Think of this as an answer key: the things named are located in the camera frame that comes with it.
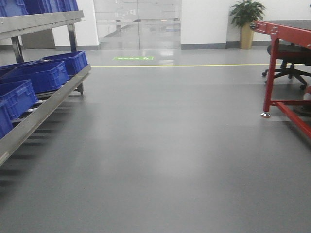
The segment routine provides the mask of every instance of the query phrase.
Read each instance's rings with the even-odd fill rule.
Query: green floor sign
[[[150,61],[154,57],[115,57],[114,61]]]

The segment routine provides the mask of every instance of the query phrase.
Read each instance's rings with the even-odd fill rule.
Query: plastic crate
[[[60,0],[24,0],[29,14],[61,12]]]
[[[0,17],[23,16],[27,14],[23,0],[0,0]]]
[[[69,75],[75,75],[79,73],[79,71],[81,71],[84,67],[87,66],[85,51],[64,53],[60,55],[44,57],[41,60],[65,62],[66,69]]]
[[[7,65],[7,66],[2,66],[2,67],[0,67],[0,77],[2,77],[4,74],[6,74],[7,72],[11,71],[12,69],[14,69],[16,67],[24,66],[27,64],[32,64],[33,62],[34,61],[32,61],[32,62],[21,62],[21,63],[11,64],[11,65]]]
[[[64,62],[43,62],[15,68],[0,78],[0,83],[30,79],[35,93],[59,89],[68,79]]]
[[[0,100],[5,101],[11,120],[38,102],[30,80],[0,84]]]
[[[0,101],[0,139],[13,129],[5,102]]]
[[[78,11],[77,0],[60,0],[63,3],[64,11]]]

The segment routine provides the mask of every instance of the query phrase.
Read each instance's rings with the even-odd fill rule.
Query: wall baseboard
[[[270,41],[253,41],[253,46],[269,46]],[[239,41],[227,41],[226,43],[215,43],[215,44],[182,44],[182,50],[200,50],[200,49],[228,49],[228,48],[239,48]]]
[[[13,49],[12,45],[0,45],[0,50],[12,50],[12,49]],[[56,51],[71,51],[70,46],[56,46],[55,49]],[[100,45],[78,46],[77,49],[78,50],[100,50],[101,46]]]
[[[55,46],[56,51],[71,51],[70,46]],[[77,50],[100,50],[100,45],[87,45],[87,46],[78,46]]]
[[[225,43],[216,44],[182,44],[182,50],[224,49]]]

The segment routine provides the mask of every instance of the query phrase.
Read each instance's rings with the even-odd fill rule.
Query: potted plant
[[[241,28],[241,49],[250,49],[254,36],[254,31],[250,29],[250,24],[258,19],[263,20],[263,11],[266,8],[260,2],[254,0],[238,1],[231,8],[233,10],[230,11],[230,15],[234,16],[231,23]]]

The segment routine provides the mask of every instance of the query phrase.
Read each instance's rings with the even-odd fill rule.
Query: shelving rack
[[[17,62],[24,62],[18,36],[67,25],[71,51],[77,51],[74,23],[82,21],[83,11],[57,12],[0,18],[0,40],[11,38]],[[62,88],[52,93],[36,111],[27,116],[0,140],[0,166],[43,123],[72,92],[83,94],[83,80],[91,68],[87,65]]]

